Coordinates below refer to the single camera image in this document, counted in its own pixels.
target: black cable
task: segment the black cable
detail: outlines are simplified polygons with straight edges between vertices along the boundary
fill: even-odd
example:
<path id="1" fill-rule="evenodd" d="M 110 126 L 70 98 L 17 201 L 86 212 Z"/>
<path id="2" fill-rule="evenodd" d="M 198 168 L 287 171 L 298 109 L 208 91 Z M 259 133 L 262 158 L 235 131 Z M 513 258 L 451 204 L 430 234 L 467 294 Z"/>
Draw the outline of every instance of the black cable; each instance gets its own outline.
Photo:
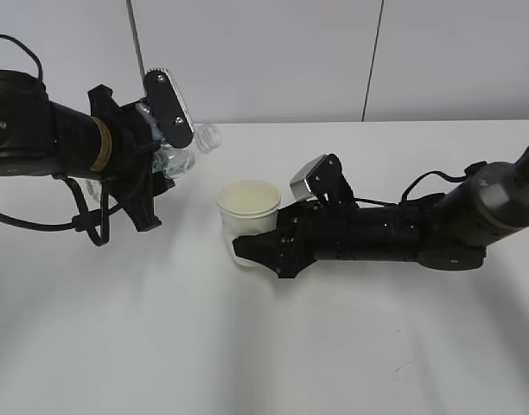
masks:
<path id="1" fill-rule="evenodd" d="M 40 232 L 60 232 L 74 229 L 74 224 L 72 222 L 61 223 L 59 225 L 46 225 L 43 223 L 34 223 L 28 222 L 27 220 L 12 218 L 6 214 L 0 214 L 0 222 L 5 225 L 11 225 L 12 227 L 21 227 L 23 229 Z"/>
<path id="2" fill-rule="evenodd" d="M 38 56 L 36 56 L 35 53 L 32 52 L 24 43 L 14 38 L 13 36 L 0 34 L 0 39 L 5 39 L 6 41 L 15 43 L 19 48 L 24 51 L 25 54 L 30 56 L 30 58 L 32 58 L 32 61 L 34 61 L 34 63 L 38 67 L 38 80 L 40 82 L 43 82 L 43 69 L 41 68 L 41 62 Z"/>
<path id="3" fill-rule="evenodd" d="M 378 40 L 379 40 L 379 27 L 382 24 L 382 16 L 384 15 L 384 1 L 382 0 L 382 3 L 379 6 L 379 14 L 378 14 L 378 26 L 376 27 L 376 37 L 374 38 L 374 48 L 372 51 L 372 60 L 370 62 L 370 72 L 368 74 L 368 82 L 366 83 L 366 93 L 365 93 L 365 103 L 362 106 L 362 121 L 365 122 L 366 117 L 366 107 L 368 106 L 368 95 L 370 93 L 370 85 L 372 84 L 372 75 L 374 72 L 374 62 L 376 60 L 376 50 L 378 49 Z"/>
<path id="4" fill-rule="evenodd" d="M 385 207 L 397 206 L 397 203 L 390 203 L 388 201 L 374 201 L 372 199 L 363 199 L 361 197 L 355 197 L 354 201 L 359 201 L 361 203 L 368 203 L 370 205 L 385 206 Z"/>
<path id="5" fill-rule="evenodd" d="M 451 182 L 451 183 L 460 183 L 460 182 L 464 182 L 466 179 L 468 179 L 467 176 L 461 176 L 461 177 L 453 177 L 453 176 L 449 176 L 447 175 L 446 173 L 443 173 L 442 171 L 439 171 L 439 170 L 433 170 L 433 171 L 429 171 L 428 173 L 424 173 L 423 175 L 421 175 L 417 180 L 415 180 L 414 182 L 411 183 L 411 186 L 409 186 L 407 188 L 407 190 L 405 190 L 403 192 L 403 195 L 401 196 L 401 203 L 405 203 L 409 197 L 409 193 L 427 176 L 431 176 L 431 175 L 435 175 L 435 176 L 439 176 L 441 177 L 442 179 L 446 180 L 447 182 Z"/>

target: table surface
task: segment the table surface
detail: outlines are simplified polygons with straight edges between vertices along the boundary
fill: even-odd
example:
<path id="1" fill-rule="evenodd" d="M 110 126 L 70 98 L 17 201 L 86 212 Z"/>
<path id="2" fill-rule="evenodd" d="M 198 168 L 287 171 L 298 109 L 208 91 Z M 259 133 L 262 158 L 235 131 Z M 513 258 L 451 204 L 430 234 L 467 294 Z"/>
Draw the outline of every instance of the table surface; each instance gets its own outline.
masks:
<path id="1" fill-rule="evenodd" d="M 529 407 L 529 229 L 476 271 L 323 262 L 295 280 L 236 266 L 214 195 L 289 180 L 333 152 L 358 196 L 396 201 L 431 169 L 514 161 L 529 121 L 225 124 L 224 144 L 156 200 L 84 234 L 0 225 L 0 414 L 509 414 Z M 453 185 L 428 179 L 415 195 Z M 0 209 L 69 220 L 49 178 L 0 178 Z"/>

